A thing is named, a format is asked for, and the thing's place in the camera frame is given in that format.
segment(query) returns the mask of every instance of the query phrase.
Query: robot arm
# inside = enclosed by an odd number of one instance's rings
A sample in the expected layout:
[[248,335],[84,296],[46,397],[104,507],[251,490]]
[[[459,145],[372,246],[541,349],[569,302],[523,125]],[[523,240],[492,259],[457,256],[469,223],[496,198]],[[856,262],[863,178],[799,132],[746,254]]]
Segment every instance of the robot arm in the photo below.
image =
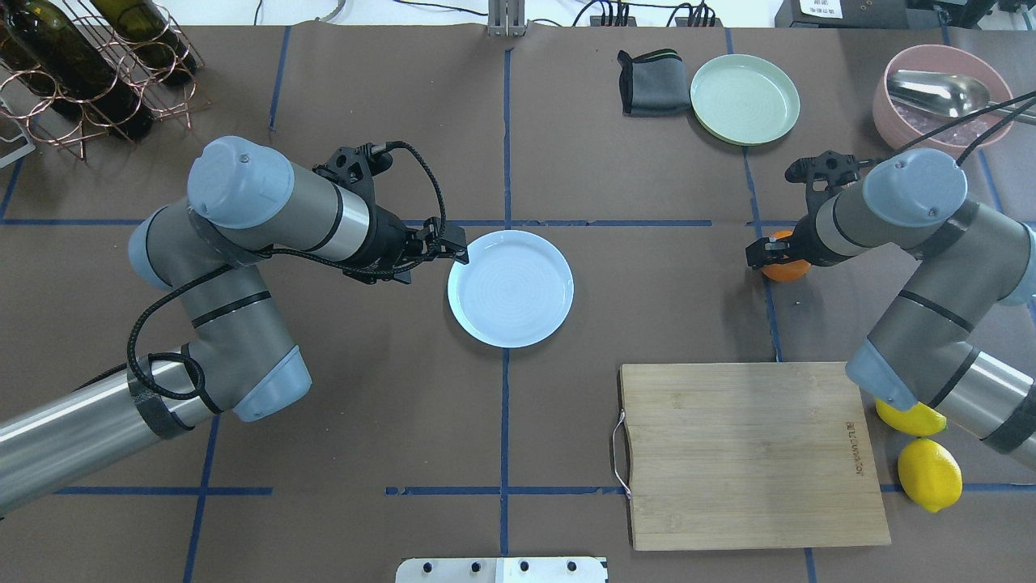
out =
[[909,150],[860,180],[863,165],[832,151],[793,165],[787,177],[809,184],[809,214],[792,235],[749,245],[749,265],[833,265],[886,242],[921,260],[846,375],[897,409],[924,403],[1036,468],[1033,379],[968,343],[994,304],[1036,293],[1036,233],[967,198],[963,171],[941,151]]
[[[441,198],[440,215],[420,230],[375,203],[372,177],[400,147],[425,166],[402,142],[341,148],[312,172],[242,138],[209,143],[188,196],[130,241],[134,268],[175,289],[164,301],[182,301],[197,339],[0,426],[0,516],[223,411],[254,421],[306,395],[309,372],[259,260],[300,255],[367,283],[409,282],[409,268],[436,257],[467,262],[464,231],[445,221]],[[130,360],[149,312],[134,327]]]

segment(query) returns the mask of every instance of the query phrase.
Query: metal scoop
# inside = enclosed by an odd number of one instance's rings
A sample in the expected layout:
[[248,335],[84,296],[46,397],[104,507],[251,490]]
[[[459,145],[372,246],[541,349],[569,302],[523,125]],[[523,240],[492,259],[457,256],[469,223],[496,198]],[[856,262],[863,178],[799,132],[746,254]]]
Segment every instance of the metal scoop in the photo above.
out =
[[[997,105],[989,100],[989,88],[967,75],[899,69],[889,77],[888,87],[892,100],[942,117],[963,117]],[[1003,117],[1016,109],[1014,106],[1002,107],[992,113]],[[1021,113],[1014,120],[1036,124],[1036,115]]]

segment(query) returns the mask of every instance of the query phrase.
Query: cutting board handle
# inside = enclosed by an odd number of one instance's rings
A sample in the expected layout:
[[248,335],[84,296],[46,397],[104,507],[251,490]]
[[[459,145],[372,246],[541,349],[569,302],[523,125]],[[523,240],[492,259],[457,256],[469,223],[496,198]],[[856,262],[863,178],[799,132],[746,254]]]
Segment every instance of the cutting board handle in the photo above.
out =
[[629,437],[630,436],[626,432],[626,410],[625,409],[620,409],[618,410],[618,421],[615,422],[615,429],[611,430],[611,471],[614,472],[615,478],[618,480],[618,484],[623,485],[623,492],[626,493],[626,499],[627,500],[632,500],[633,499],[633,493],[630,492],[630,487],[626,486],[626,480],[623,479],[623,476],[618,475],[618,456],[616,455],[616,449],[615,449],[615,436],[618,434],[618,428],[623,428],[623,436],[627,440],[624,443],[626,443],[626,450],[629,451],[630,450],[630,447],[629,447]]

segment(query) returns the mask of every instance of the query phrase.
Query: orange fruit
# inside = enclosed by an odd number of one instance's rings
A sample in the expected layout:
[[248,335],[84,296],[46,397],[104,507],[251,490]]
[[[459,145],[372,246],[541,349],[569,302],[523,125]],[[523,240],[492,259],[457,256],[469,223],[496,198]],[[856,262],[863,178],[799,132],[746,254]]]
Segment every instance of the orange fruit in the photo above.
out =
[[[771,236],[773,238],[782,238],[792,234],[789,230],[779,230],[773,233]],[[770,279],[780,282],[787,283],[788,281],[795,281],[800,276],[806,274],[809,270],[809,261],[805,259],[799,259],[798,261],[792,261],[790,263],[773,263],[771,265],[764,265],[759,270],[762,274],[769,276]]]

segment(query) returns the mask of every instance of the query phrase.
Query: light blue joint cap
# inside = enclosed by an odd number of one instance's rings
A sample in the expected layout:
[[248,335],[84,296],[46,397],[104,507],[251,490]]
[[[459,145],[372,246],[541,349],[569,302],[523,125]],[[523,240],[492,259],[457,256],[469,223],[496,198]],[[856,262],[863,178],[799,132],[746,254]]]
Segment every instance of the light blue joint cap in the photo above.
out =
[[262,419],[303,399],[312,384],[296,346],[244,396],[234,413],[244,422]]
[[999,303],[1005,307],[1020,307],[1036,296],[1036,232],[1029,225],[1021,226],[1029,233],[1029,263],[1026,264],[1026,272],[1021,273],[1021,281],[1007,297],[1000,300]]
[[165,209],[165,206],[159,208],[154,212],[151,212],[151,215],[148,216],[147,220],[137,225],[133,234],[130,235],[130,244],[126,246],[126,251],[130,253],[130,264],[133,265],[137,274],[141,275],[144,281],[150,283],[159,289],[162,289],[163,291],[171,291],[173,286],[165,281],[162,281],[159,273],[154,272],[154,266],[151,265],[151,259],[147,256],[147,230],[151,228],[151,221],[154,220],[154,216]]
[[950,154],[906,150],[879,164],[863,180],[863,199],[883,221],[910,228],[938,225],[968,197],[968,177]]
[[917,405],[917,398],[870,341],[865,341],[845,363],[845,375],[874,399],[899,411],[908,411]]
[[224,136],[209,142],[195,158],[188,175],[188,199],[213,224],[243,229],[277,214],[294,186],[295,172],[284,154],[244,138]]

